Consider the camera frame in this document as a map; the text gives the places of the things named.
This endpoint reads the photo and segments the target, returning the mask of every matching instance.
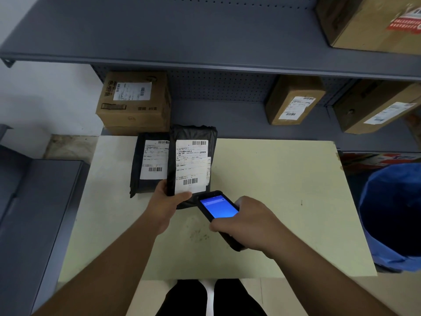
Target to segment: blue screen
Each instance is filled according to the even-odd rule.
[[[200,201],[214,218],[232,217],[238,213],[237,209],[222,195],[205,198]]]

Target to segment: hand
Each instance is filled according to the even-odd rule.
[[[167,180],[162,180],[155,188],[149,204],[142,217],[149,220],[157,228],[157,235],[162,234],[170,224],[170,219],[176,212],[177,205],[192,197],[191,192],[183,192],[167,196]]]
[[[213,232],[224,232],[245,247],[268,253],[271,244],[279,239],[285,225],[262,202],[248,196],[240,197],[235,204],[239,212],[233,217],[215,218],[209,225]]]

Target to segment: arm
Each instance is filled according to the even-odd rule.
[[[210,229],[273,258],[310,316],[396,316],[295,236],[263,203],[246,196],[234,217],[214,219]]]
[[[166,196],[165,191],[163,180],[133,225],[33,315],[124,316],[156,236],[166,230],[177,205],[192,196],[190,192]]]

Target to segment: person's left hand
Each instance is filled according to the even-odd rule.
[[[170,219],[176,212],[177,205],[191,198],[191,192],[183,192],[174,196],[167,196],[167,180],[158,183],[152,194],[149,204],[142,214],[151,224],[157,228],[157,235],[165,232]]]

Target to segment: white wall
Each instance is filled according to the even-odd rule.
[[[0,0],[2,43],[36,0]],[[13,127],[2,144],[42,157],[51,134],[99,135],[95,108],[102,83],[89,65],[0,62],[0,123]]]

